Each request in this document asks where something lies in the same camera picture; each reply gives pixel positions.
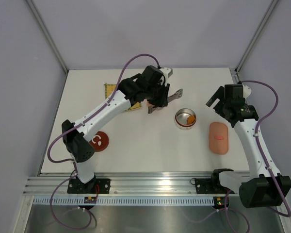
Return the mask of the yellow bamboo mat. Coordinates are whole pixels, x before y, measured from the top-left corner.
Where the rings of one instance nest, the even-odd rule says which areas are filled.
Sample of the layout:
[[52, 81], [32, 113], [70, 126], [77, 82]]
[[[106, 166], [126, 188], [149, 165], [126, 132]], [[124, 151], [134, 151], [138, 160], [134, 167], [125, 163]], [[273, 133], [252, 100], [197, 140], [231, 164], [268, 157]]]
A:
[[[116, 84], [105, 83], [104, 87], [105, 87], [105, 98], [107, 99], [115, 90]], [[138, 102], [138, 103], [134, 104], [132, 107], [130, 107], [129, 109], [125, 110], [125, 112], [139, 110], [141, 108], [142, 108], [142, 104]]]

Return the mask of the pink lunch box lid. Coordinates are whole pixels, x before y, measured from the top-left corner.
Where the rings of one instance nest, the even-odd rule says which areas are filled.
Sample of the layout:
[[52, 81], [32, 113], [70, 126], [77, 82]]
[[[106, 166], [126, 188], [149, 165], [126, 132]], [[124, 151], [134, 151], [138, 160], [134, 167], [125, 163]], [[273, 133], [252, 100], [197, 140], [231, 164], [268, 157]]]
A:
[[212, 122], [209, 126], [209, 149], [214, 154], [225, 155], [229, 149], [228, 127], [221, 122]]

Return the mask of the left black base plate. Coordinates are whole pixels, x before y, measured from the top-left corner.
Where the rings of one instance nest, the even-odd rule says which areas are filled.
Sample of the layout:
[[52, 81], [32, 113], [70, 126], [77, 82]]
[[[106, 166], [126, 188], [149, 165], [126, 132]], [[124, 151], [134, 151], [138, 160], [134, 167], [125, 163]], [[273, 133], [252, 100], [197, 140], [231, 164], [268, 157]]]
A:
[[71, 179], [68, 183], [69, 194], [109, 194], [110, 179], [93, 178], [87, 183], [82, 183], [78, 178]]

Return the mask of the round metal bowl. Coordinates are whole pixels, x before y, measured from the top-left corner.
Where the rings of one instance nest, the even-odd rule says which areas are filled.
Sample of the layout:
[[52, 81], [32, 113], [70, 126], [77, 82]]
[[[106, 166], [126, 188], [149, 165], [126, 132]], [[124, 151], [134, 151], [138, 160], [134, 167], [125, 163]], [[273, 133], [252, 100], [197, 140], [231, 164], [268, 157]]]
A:
[[197, 121], [197, 117], [196, 117], [196, 121], [194, 124], [187, 125], [186, 119], [191, 115], [194, 115], [196, 117], [195, 112], [189, 108], [182, 108], [178, 110], [174, 116], [175, 125], [181, 130], [190, 130]]

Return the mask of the right aluminium frame post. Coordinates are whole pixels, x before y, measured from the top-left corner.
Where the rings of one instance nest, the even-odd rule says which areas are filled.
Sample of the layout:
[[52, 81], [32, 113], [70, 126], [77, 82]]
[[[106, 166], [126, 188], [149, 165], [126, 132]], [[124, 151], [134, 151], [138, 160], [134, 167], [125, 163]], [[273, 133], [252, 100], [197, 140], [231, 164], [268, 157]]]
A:
[[280, 4], [280, 0], [272, 0], [270, 1], [269, 6], [267, 7], [262, 19], [260, 20], [258, 27], [256, 28], [253, 36], [250, 39], [249, 44], [247, 45], [243, 55], [241, 56], [240, 61], [238, 62], [237, 66], [235, 67], [235, 72], [238, 75], [243, 68], [244, 64], [248, 60], [250, 54], [254, 50], [254, 47], [256, 46], [259, 38], [262, 36], [263, 31], [267, 27], [267, 24], [269, 23], [273, 13], [275, 12], [276, 8]]

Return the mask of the red round bowl lid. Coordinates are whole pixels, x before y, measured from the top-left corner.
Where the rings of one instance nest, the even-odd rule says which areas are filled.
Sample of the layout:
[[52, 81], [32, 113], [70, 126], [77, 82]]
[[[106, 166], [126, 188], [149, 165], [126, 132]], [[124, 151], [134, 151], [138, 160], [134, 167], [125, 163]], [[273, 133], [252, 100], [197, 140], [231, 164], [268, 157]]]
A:
[[95, 149], [95, 152], [105, 150], [109, 145], [109, 137], [103, 131], [98, 131], [95, 136], [89, 141], [90, 145]]

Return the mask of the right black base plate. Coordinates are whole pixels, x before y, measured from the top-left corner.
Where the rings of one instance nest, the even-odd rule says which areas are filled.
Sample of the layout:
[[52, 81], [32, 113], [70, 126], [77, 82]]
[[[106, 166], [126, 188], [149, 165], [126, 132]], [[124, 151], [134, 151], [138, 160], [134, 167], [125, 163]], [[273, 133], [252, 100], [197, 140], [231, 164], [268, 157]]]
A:
[[240, 186], [237, 186], [237, 189], [222, 186], [218, 180], [211, 178], [191, 178], [189, 182], [195, 187], [197, 194], [226, 194], [229, 190], [235, 194], [240, 188]]

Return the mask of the aluminium frame post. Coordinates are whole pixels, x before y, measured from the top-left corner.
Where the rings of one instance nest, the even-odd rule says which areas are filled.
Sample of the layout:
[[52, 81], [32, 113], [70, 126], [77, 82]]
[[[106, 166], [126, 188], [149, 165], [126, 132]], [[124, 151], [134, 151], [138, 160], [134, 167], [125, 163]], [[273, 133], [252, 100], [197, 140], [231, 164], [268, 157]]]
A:
[[55, 59], [57, 60], [58, 64], [60, 65], [62, 71], [64, 72], [64, 74], [67, 76], [69, 69], [62, 57], [62, 55], [60, 54], [35, 2], [33, 0], [24, 0], [25, 4], [27, 5], [30, 13], [32, 14], [35, 22], [37, 23], [41, 33], [43, 34], [43, 37], [46, 41], [46, 43], [48, 44], [49, 48], [51, 49]]
[[250, 39], [249, 44], [247, 45], [243, 55], [241, 56], [240, 61], [238, 62], [237, 66], [235, 67], [235, 72], [238, 75], [243, 68], [244, 64], [248, 60], [250, 54], [254, 50], [254, 47], [256, 46], [259, 38], [262, 36], [263, 31], [267, 27], [267, 24], [269, 23], [273, 13], [275, 12], [276, 8], [280, 4], [280, 0], [272, 0], [270, 1], [269, 6], [267, 7], [262, 19], [260, 20], [258, 27], [256, 28], [253, 36]]

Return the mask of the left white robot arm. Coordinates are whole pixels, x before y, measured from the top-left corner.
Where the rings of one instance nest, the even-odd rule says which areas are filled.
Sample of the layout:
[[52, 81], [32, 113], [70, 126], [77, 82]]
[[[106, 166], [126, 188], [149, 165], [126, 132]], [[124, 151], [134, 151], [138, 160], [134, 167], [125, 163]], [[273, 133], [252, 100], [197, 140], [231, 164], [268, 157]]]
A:
[[121, 80], [112, 94], [82, 119], [62, 123], [63, 143], [72, 157], [78, 188], [82, 192], [90, 193], [95, 188], [96, 176], [90, 160], [96, 150], [90, 142], [97, 132], [136, 103], [146, 100], [154, 111], [181, 98], [182, 89], [172, 95], [168, 94], [170, 84], [167, 80], [172, 74], [170, 68], [147, 66], [142, 73]]

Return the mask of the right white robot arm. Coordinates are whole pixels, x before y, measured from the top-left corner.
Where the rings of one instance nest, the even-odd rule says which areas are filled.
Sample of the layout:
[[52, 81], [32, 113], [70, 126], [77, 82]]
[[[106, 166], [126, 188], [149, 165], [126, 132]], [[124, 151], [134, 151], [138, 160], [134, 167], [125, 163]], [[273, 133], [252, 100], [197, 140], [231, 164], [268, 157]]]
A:
[[260, 129], [263, 119], [259, 118], [255, 107], [245, 101], [250, 94], [251, 89], [244, 83], [226, 84], [206, 103], [236, 132], [250, 172], [250, 178], [246, 179], [232, 169], [215, 169], [210, 186], [215, 192], [229, 189], [238, 194], [246, 208], [274, 209], [287, 203], [285, 197], [291, 189], [291, 179], [281, 175], [268, 152]]

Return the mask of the orange fried food piece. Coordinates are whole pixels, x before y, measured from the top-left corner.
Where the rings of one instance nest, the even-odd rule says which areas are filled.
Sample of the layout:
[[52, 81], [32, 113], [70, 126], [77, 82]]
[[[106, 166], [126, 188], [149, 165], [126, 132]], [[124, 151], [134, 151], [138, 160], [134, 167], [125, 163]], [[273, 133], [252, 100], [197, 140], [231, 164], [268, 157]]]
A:
[[196, 117], [194, 115], [191, 115], [189, 116], [187, 119], [186, 119], [186, 124], [187, 125], [192, 125], [194, 124], [196, 121]]

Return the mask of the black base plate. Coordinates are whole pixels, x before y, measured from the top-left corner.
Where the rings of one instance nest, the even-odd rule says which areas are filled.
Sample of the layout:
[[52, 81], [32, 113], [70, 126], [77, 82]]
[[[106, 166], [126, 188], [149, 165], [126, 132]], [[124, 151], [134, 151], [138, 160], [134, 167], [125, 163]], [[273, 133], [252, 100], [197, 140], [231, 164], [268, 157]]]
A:
[[226, 194], [229, 190], [235, 194], [240, 188], [240, 186], [237, 186], [237, 189], [222, 186], [218, 180], [211, 178], [191, 178], [189, 182], [195, 187], [197, 194]]
[[93, 178], [87, 183], [82, 183], [78, 178], [71, 179], [68, 183], [69, 194], [109, 194], [110, 179]]

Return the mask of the left aluminium frame post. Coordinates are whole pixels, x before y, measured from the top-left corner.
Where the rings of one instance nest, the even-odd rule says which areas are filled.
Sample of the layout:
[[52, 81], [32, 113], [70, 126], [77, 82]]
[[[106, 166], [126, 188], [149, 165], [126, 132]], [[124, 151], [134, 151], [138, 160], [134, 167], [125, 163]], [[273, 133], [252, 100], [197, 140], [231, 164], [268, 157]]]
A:
[[33, 0], [24, 0], [25, 4], [27, 5], [30, 13], [32, 14], [35, 22], [37, 23], [41, 33], [43, 34], [43, 37], [46, 41], [46, 43], [48, 44], [49, 48], [51, 49], [55, 59], [57, 60], [58, 64], [60, 65], [62, 71], [64, 72], [64, 74], [67, 76], [69, 69], [62, 57], [62, 55], [60, 54], [35, 2]]

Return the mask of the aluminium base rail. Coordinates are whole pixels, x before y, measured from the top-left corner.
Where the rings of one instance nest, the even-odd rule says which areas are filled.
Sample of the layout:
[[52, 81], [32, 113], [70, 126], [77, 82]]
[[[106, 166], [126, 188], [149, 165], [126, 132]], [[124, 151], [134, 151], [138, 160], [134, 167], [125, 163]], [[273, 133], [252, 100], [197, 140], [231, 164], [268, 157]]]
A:
[[[69, 173], [42, 173], [27, 179], [24, 196], [49, 196]], [[210, 178], [212, 172], [101, 172], [111, 180], [108, 196], [197, 196], [194, 178]]]

